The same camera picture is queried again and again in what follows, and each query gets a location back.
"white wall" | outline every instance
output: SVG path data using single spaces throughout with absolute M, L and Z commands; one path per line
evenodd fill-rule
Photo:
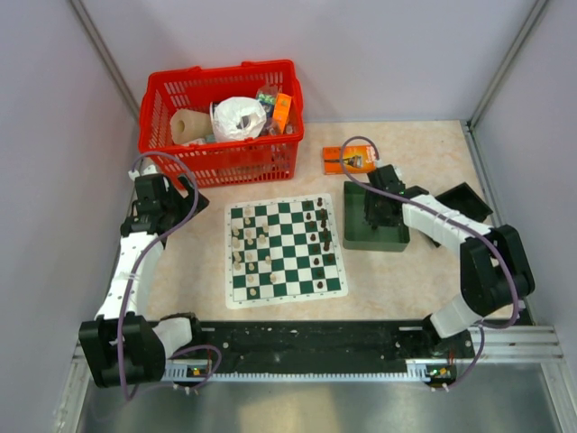
M 309 121 L 468 119 L 527 0 L 84 0 L 140 102 L 157 70 L 289 58 Z
M 105 295 L 134 122 L 63 0 L 0 14 L 0 419 L 49 431 Z
M 477 135 L 506 221 L 536 276 L 531 306 L 555 325 L 577 378 L 577 3 L 555 0 Z

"marble tabletop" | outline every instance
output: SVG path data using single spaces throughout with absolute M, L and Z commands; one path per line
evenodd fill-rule
M 267 198 L 329 193 L 343 239 L 343 175 L 326 176 L 321 149 L 353 135 L 370 137 L 385 164 L 400 167 L 408 185 L 431 194 L 466 181 L 481 187 L 457 121 L 306 124 L 294 179 L 203 189 L 210 206 L 171 235 L 155 272 L 149 318 L 193 311 L 201 320 L 423 318 L 459 291 L 459 263 L 419 232 L 403 253 L 343 249 L 349 294 L 336 299 L 228 309 L 224 302 L 224 209 Z M 496 313 L 507 317 L 510 309 Z

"red basket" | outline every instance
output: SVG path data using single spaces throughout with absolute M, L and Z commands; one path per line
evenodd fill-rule
M 211 102 L 256 97 L 257 90 L 265 84 L 277 85 L 279 92 L 292 96 L 288 124 L 292 125 L 293 134 L 191 146 L 172 142 L 169 122 L 180 108 L 208 113 Z M 302 110 L 303 97 L 290 60 L 156 72 L 149 77 L 142 99 L 138 150 L 163 151 L 179 157 L 195 173 L 199 187 L 291 179 L 298 142 L 305 132 Z M 178 186 L 176 178 L 182 169 L 168 158 L 152 159 Z

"orange packet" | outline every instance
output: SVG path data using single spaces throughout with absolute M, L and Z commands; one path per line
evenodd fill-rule
M 280 133 L 284 134 L 285 126 L 287 125 L 287 120 L 289 119 L 290 102 L 292 97 L 285 95 L 284 93 L 279 93 L 277 95 L 277 102 L 274 105 L 274 111 L 272 112 L 272 118 L 277 121 L 280 128 Z
M 323 148 L 323 167 L 325 174 L 343 174 L 339 156 L 340 147 Z M 367 145 L 347 146 L 344 148 L 343 161 L 350 173 L 368 173 L 375 170 L 375 150 Z

